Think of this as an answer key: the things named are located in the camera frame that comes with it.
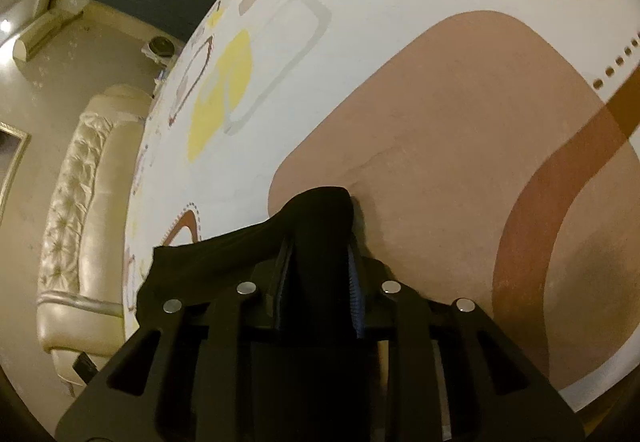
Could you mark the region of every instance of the gold picture frame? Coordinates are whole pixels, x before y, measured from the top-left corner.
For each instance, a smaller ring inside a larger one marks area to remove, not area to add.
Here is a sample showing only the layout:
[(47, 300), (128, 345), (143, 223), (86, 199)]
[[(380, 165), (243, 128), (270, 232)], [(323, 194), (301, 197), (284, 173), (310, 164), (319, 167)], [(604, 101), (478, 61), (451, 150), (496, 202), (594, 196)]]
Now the gold picture frame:
[(18, 165), (20, 165), (20, 160), (22, 160), (24, 150), (27, 148), (31, 135), (26, 131), (22, 131), (9, 124), (5, 124), (4, 122), (0, 122), (0, 131), (7, 133), (8, 135), (12, 135), (20, 141), (15, 149), (14, 156), (11, 159), (11, 163), (6, 171), (4, 180), (2, 180), (2, 185), (0, 186), (0, 222), (2, 222), (6, 199), (9, 189), (11, 188), (11, 184), (14, 181), (15, 171), (18, 170)]

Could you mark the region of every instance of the yellow shape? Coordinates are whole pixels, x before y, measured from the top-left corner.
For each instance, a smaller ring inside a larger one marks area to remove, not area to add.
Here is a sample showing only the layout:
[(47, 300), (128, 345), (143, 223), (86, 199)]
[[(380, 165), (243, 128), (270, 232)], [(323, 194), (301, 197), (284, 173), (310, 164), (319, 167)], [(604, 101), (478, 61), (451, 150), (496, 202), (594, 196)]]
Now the yellow shape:
[(213, 14), (209, 16), (209, 19), (207, 19), (207, 26), (209, 28), (213, 28), (214, 26), (216, 26), (218, 24), (218, 21), (220, 21), (222, 14), (224, 13), (225, 9), (223, 8), (219, 8), (217, 11), (213, 12)]
[[(213, 72), (198, 93), (191, 115), (187, 158), (193, 162), (209, 139), (225, 122), (225, 111), (231, 113), (239, 104), (251, 77), (251, 39), (247, 30), (240, 30), (226, 46)], [(216, 83), (207, 91), (211, 75)]]

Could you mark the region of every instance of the black object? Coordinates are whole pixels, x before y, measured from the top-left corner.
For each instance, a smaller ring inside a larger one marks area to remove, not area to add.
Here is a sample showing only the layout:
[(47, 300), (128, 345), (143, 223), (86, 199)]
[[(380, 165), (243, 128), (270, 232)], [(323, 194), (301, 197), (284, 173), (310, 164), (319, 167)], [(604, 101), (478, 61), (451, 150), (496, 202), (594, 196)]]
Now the black object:
[(478, 306), (464, 312), (399, 284), (383, 292), (391, 276), (360, 256), (352, 219), (348, 193), (322, 187), (262, 224), (158, 248), (140, 329), (64, 415), (58, 440), (370, 440), (379, 340), (390, 342), (389, 442), (442, 440), (434, 342), (454, 441), (584, 439)]
[(89, 356), (82, 352), (74, 362), (73, 369), (78, 374), (78, 377), (82, 379), (85, 384), (89, 384), (92, 378), (98, 373), (98, 368), (94, 364), (94, 361), (89, 359)]
[(175, 53), (175, 46), (169, 39), (156, 36), (149, 41), (149, 50), (160, 57), (172, 57)]

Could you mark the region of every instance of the black mount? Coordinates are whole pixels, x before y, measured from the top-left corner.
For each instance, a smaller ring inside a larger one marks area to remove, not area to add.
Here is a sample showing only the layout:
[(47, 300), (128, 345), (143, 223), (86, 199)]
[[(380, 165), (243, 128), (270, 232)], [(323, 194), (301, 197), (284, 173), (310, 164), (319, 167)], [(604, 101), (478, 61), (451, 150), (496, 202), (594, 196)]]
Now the black mount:
[[(57, 440), (288, 440), (256, 415), (251, 367), (255, 346), (282, 344), (295, 315), (288, 304), (296, 292), (289, 282), (292, 249), (284, 242), (277, 258), (254, 267), (254, 291), (234, 284), (211, 303), (165, 303), (92, 378), (60, 421)], [(422, 298), (394, 282), (382, 263), (361, 257), (354, 242), (349, 259), (353, 346), (374, 352), (389, 340), (387, 442), (443, 440), (447, 408), (456, 442), (584, 440), (572, 410), (479, 306)], [(438, 388), (440, 364), (446, 392)], [(333, 440), (347, 440), (344, 426), (332, 429)]]

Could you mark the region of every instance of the dotted pattern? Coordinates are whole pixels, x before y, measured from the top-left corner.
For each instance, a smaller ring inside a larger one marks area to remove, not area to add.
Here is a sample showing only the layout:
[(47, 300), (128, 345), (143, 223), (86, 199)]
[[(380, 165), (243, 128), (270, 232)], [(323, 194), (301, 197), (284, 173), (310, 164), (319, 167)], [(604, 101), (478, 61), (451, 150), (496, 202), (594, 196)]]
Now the dotted pattern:
[[(640, 40), (640, 32), (638, 32), (636, 36), (631, 39), (631, 46), (625, 46), (626, 57), (631, 57), (631, 55), (634, 53), (633, 48), (638, 48), (638, 46), (640, 46), (640, 43), (638, 41)], [(616, 64), (618, 66), (622, 66), (623, 64), (625, 64), (625, 59), (622, 57), (622, 55), (616, 57)], [(608, 77), (612, 77), (616, 73), (616, 70), (613, 66), (607, 66), (607, 68), (604, 70), (604, 73)], [(600, 89), (602, 88), (602, 86), (604, 86), (604, 81), (601, 78), (597, 78), (593, 81), (593, 88)]]

